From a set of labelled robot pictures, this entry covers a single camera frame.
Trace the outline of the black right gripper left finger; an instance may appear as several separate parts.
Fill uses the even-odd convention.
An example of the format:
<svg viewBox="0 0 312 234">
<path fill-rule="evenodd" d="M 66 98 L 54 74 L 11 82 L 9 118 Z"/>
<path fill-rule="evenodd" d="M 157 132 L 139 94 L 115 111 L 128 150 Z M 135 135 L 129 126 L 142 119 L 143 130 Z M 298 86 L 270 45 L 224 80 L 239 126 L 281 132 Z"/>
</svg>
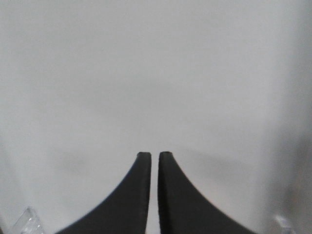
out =
<svg viewBox="0 0 312 234">
<path fill-rule="evenodd" d="M 144 234 L 150 200 L 151 154 L 139 152 L 114 191 L 59 234 Z"/>
</svg>

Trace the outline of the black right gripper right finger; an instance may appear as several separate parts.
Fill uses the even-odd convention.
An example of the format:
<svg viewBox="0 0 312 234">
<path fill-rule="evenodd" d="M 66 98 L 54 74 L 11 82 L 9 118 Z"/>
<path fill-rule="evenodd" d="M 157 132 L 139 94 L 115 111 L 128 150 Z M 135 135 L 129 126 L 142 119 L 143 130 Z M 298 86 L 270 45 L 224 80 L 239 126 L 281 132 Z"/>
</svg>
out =
<svg viewBox="0 0 312 234">
<path fill-rule="evenodd" d="M 210 203 L 186 177 L 171 152 L 158 161 L 157 200 L 162 234 L 250 234 Z"/>
</svg>

